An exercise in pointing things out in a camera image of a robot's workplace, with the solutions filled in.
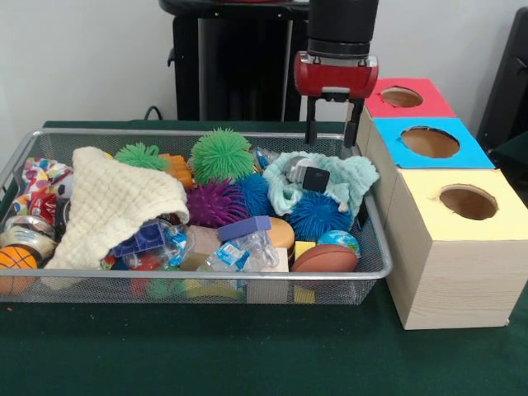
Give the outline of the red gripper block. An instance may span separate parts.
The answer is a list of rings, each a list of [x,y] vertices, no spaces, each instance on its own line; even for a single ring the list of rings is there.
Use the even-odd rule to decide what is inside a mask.
[[[364,100],[375,88],[379,75],[374,55],[358,59],[336,59],[314,56],[299,51],[295,56],[295,87],[301,96],[324,98],[337,96],[337,101],[350,101],[343,129],[341,159],[361,154],[357,139]],[[305,143],[315,144],[316,100],[307,100]]]

